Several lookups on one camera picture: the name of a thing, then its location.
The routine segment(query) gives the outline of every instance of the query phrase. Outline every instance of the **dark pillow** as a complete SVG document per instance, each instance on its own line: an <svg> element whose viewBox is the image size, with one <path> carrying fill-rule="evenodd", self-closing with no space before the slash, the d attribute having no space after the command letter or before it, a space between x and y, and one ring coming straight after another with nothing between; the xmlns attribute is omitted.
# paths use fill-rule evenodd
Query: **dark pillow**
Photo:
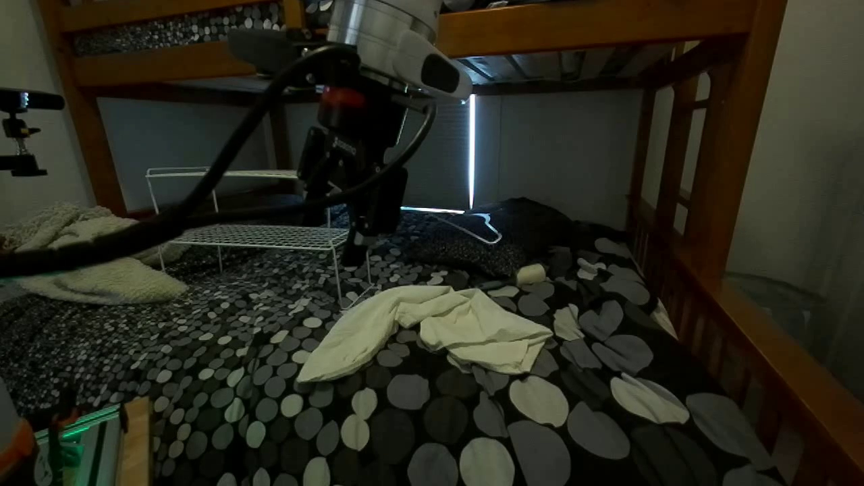
<svg viewBox="0 0 864 486"><path fill-rule="evenodd" d="M423 224L417 224L410 234L410 246L405 247L405 261L433 261L433 265L454 265L468 270L480 270L494 278L514 278L519 268L537 261L546 256L550 246L571 242L571 218L548 206L535 199L506 199L490 210L494 229L502 233L498 246L486 246L461 229L490 238L490 229L480 218L473 215L438 215L438 222L427 215Z"/></svg>

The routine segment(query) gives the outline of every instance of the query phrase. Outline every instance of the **bed slat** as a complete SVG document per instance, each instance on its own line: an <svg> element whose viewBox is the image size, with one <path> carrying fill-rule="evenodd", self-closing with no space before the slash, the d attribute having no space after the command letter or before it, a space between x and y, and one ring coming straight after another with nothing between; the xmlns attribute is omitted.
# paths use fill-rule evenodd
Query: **bed slat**
<svg viewBox="0 0 864 486"><path fill-rule="evenodd" d="M255 67L234 60L228 42L195 42L183 49L78 57L74 60L78 85L108 89L157 81L191 81L220 76L252 76Z"/></svg>
<svg viewBox="0 0 864 486"><path fill-rule="evenodd" d="M187 15L201 10L259 4L271 0L106 0L60 7L60 31L86 31L135 21Z"/></svg>
<svg viewBox="0 0 864 486"><path fill-rule="evenodd" d="M460 10L440 15L438 45L473 57L743 34L753 7L750 0L600 0Z"/></svg>

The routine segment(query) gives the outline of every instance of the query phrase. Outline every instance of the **crumpled white fabric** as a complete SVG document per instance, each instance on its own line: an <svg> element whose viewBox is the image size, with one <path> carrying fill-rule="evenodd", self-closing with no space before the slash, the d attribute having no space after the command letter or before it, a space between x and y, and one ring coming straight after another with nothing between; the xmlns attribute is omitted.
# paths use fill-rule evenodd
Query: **crumpled white fabric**
<svg viewBox="0 0 864 486"><path fill-rule="evenodd" d="M132 224L132 218L110 215L106 207L58 210L58 215L37 222L37 227L16 251L89 242ZM157 258L159 247L151 247L139 256L125 256L95 268L16 278L14 284L49 299L93 305L157 301L187 295L189 287L183 281L145 265Z"/></svg>
<svg viewBox="0 0 864 486"><path fill-rule="evenodd" d="M498 373L530 373L548 326L502 311L480 289L398 287L352 308L302 365L297 380L334 380L368 365L402 326L422 326L430 347L445 347L460 365Z"/></svg>

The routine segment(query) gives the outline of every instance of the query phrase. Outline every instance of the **mattress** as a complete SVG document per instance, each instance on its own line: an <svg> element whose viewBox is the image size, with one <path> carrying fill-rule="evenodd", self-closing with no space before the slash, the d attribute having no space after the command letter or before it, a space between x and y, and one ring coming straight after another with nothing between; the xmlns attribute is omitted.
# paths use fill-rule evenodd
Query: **mattress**
<svg viewBox="0 0 864 486"><path fill-rule="evenodd" d="M189 251L167 305L0 305L0 376L22 413L81 384L85 408L149 393L157 484L781 484L753 428L652 316L616 233L577 224L550 281L407 265L423 224L376 247L380 287L484 289L550 326L530 376L456 369L398 332L359 373L295 384L338 320L326 256ZM369 291L346 270L348 297Z"/></svg>

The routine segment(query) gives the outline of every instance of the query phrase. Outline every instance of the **black cable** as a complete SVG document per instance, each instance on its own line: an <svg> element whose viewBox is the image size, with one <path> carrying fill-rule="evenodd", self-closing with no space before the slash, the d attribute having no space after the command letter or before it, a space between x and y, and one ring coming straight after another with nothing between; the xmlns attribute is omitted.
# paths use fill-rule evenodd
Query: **black cable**
<svg viewBox="0 0 864 486"><path fill-rule="evenodd" d="M49 251L24 251L24 253L12 253L0 256L0 278L16 278L16 276L37 276L37 273L60 273L60 270L75 270L75 268L89 268L101 261L110 261L118 256L129 256L145 247L153 247L164 239L179 238L189 224L214 224L214 222L240 222L240 218L259 218L259 215L274 215L274 214L302 214L314 207L326 207L346 202L357 196L359 191L368 191L369 187L380 184L395 168L402 168L410 153L417 153L418 143L427 138L436 110L427 104L427 121L414 138L414 143L400 153L391 164L386 164L378 175L368 177L365 184L346 189L334 196L325 199L310 199L302 206L280 207L280 210L248 210L248 214L221 214L221 218L189 218L191 210L216 189L221 180L224 170L233 164L248 134L256 129L256 123L265 118L265 112L274 108L274 102L280 100L283 89L291 84L302 84L317 64L333 61L344 57L344 61L359 61L352 49L344 45L325 45L314 53L305 53L295 64L290 64L283 72L279 72L265 95L255 102L255 108L243 116L233 138L224 143L220 150L216 162L206 173L206 177L191 189L191 195L170 214L162 214L157 218L140 222L135 227L128 227L114 234L102 234L93 242L75 242L75 246L63 246L63 247L49 247Z"/></svg>

